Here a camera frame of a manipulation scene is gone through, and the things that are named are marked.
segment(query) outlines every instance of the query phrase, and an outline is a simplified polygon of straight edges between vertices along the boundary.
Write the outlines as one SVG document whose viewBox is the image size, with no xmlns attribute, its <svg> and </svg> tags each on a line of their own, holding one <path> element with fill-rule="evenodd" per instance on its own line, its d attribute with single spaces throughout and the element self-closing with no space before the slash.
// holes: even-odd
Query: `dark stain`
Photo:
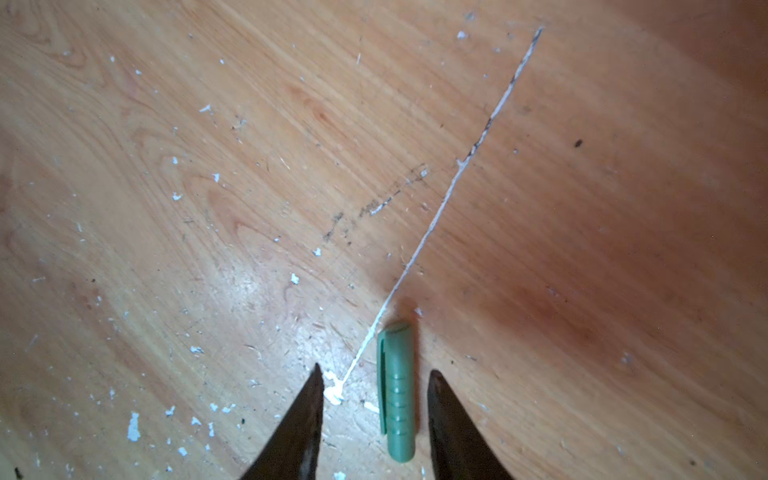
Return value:
<svg viewBox="0 0 768 480">
<path fill-rule="evenodd" d="M 331 226 L 331 229 L 328 230 L 328 233 L 323 235 L 323 241 L 327 242 L 328 240 L 331 239 L 331 237 L 333 237 L 333 233 L 336 231 L 336 225 L 338 225 L 341 219 L 343 218 L 344 218 L 344 212 L 339 212 L 337 215 L 333 216 L 333 225 Z"/>
<path fill-rule="evenodd" d="M 360 209 L 360 215 L 358 215 L 358 218 L 362 218 L 363 215 L 372 212 L 376 209 L 376 207 L 379 206 L 379 202 L 374 198 L 370 202 L 368 202 L 367 205 L 365 205 L 363 208 Z"/>
</svg>

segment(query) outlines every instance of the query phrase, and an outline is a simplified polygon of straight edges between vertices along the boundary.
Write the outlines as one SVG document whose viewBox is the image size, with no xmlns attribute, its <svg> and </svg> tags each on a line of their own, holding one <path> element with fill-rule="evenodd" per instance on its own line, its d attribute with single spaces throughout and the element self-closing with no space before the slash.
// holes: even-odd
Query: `white sealant line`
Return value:
<svg viewBox="0 0 768 480">
<path fill-rule="evenodd" d="M 458 179 L 461 178 L 462 174 L 464 173 L 464 170 L 467 168 L 467 165 L 469 165 L 469 161 L 475 156 L 478 149 L 480 148 L 480 145 L 482 145 L 482 142 L 485 141 L 485 137 L 488 135 L 488 130 L 491 129 L 493 120 L 496 119 L 496 117 L 498 116 L 498 113 L 502 111 L 502 107 L 504 107 L 504 103 L 506 103 L 507 99 L 509 99 L 509 96 L 512 94 L 512 90 L 515 88 L 515 83 L 517 83 L 518 78 L 520 78 L 520 75 L 523 72 L 523 68 L 525 68 L 525 65 L 528 63 L 528 60 L 531 58 L 534 48 L 536 48 L 538 39 L 541 36 L 541 33 L 543 31 L 544 31 L 544 27 L 541 26 L 538 28 L 538 30 L 536 30 L 536 33 L 534 33 L 533 39 L 531 40 L 531 44 L 528 46 L 528 51 L 525 52 L 525 56 L 523 57 L 522 60 L 520 60 L 520 65 L 518 65 L 518 69 L 515 71 L 515 76 L 513 76 L 512 79 L 510 80 L 509 85 L 507 86 L 507 90 L 502 95 L 502 99 L 498 101 L 496 108 L 494 109 L 493 113 L 491 113 L 491 117 L 488 119 L 488 123 L 485 125 L 485 129 L 483 129 L 482 133 L 480 134 L 480 138 L 477 140 L 477 142 L 475 142 L 474 145 L 472 145 L 472 149 L 469 151 L 464 161 L 456 159 L 456 163 L 458 164 L 458 171 L 456 172 L 456 175 L 453 176 L 453 180 L 451 181 L 451 184 L 448 187 L 448 191 L 445 192 L 445 196 L 442 199 L 440 208 L 437 210 L 435 217 L 432 218 L 432 222 L 429 224 L 429 228 L 427 228 L 426 233 L 424 233 L 424 237 L 422 237 L 422 241 L 419 242 L 419 246 L 416 247 L 416 250 L 413 252 L 413 255 L 411 256 L 411 260 L 409 260 L 408 264 L 406 265 L 406 268 L 402 271 L 400 278 L 398 278 L 397 282 L 395 283 L 395 286 L 389 292 L 389 295 L 387 295 L 386 300 L 384 300 L 384 303 L 382 304 L 382 307 L 379 310 L 379 314 L 376 315 L 376 319 L 373 320 L 373 323 L 371 323 L 371 326 L 368 328 L 368 333 L 366 334 L 366 338 L 363 339 L 362 344 L 360 345 L 360 348 L 357 351 L 357 355 L 355 355 L 355 359 L 352 361 L 352 364 L 349 365 L 349 368 L 346 370 L 346 373 L 344 374 L 344 378 L 341 380 L 338 380 L 336 378 L 336 375 L 333 374 L 333 372 L 326 373 L 326 378 L 329 378 L 329 379 L 333 378 L 334 382 L 333 382 L 333 386 L 330 386 L 325 389 L 325 391 L 323 392 L 323 395 L 325 395 L 325 397 L 333 405 L 339 405 L 341 403 L 341 400 L 344 398 L 342 395 L 342 389 L 344 388 L 344 384 L 349 379 L 349 376 L 352 375 L 352 371 L 355 369 L 355 366 L 357 366 L 357 363 L 360 361 L 360 357 L 362 356 L 362 353 L 366 350 L 366 347 L 371 342 L 371 340 L 373 340 L 373 337 L 376 334 L 376 328 L 379 326 L 379 322 L 381 321 L 382 316 L 384 315 L 384 312 L 387 309 L 387 306 L 389 306 L 389 301 L 392 300 L 392 297 L 395 295 L 395 292 L 397 291 L 398 288 L 400 288 L 402 281 L 406 278 L 406 275 L 408 275 L 408 272 L 411 270 L 411 267 L 416 262 L 416 258 L 422 252 L 422 248 L 424 248 L 424 244 L 426 243 L 427 238 L 429 238 L 429 235 L 437 226 L 437 222 L 438 220 L 440 220 L 440 216 L 442 215 L 442 211 L 445 209 L 445 205 L 448 203 L 448 200 L 451 198 L 451 195 L 453 195 L 453 189 L 456 186 Z"/>
</svg>

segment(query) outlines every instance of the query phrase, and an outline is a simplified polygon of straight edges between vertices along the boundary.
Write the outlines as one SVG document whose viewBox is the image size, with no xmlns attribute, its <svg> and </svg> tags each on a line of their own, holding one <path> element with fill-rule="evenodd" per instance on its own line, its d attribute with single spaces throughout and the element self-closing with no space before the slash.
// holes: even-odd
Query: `wooden floor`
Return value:
<svg viewBox="0 0 768 480">
<path fill-rule="evenodd" d="M 0 478 L 236 478 L 541 26 L 384 315 L 422 312 L 416 457 L 368 348 L 318 478 L 431 478 L 434 368 L 520 479 L 768 478 L 767 3 L 4 3 Z"/>
</svg>

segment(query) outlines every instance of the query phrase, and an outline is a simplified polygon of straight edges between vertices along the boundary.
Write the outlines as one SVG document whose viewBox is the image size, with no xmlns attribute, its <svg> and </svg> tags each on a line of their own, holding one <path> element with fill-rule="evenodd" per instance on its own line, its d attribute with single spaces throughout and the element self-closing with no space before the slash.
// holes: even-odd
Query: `white paint chip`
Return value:
<svg viewBox="0 0 768 480">
<path fill-rule="evenodd" d="M 341 401 L 344 399 L 341 393 L 342 387 L 344 387 L 344 382 L 339 380 L 339 377 L 330 370 L 323 373 L 323 376 L 325 376 L 328 380 L 333 381 L 333 386 L 325 389 L 323 391 L 323 395 L 328 399 L 329 402 L 331 402 L 331 405 L 341 405 Z"/>
<path fill-rule="evenodd" d="M 139 433 L 139 414 L 131 412 L 131 421 L 128 423 L 128 440 L 138 442 L 141 434 Z"/>
<path fill-rule="evenodd" d="M 365 403 L 362 404 L 362 406 L 364 406 L 365 408 L 367 408 L 371 412 L 380 413 L 379 407 L 373 405 L 371 402 L 368 402 L 367 400 L 366 400 Z"/>
</svg>

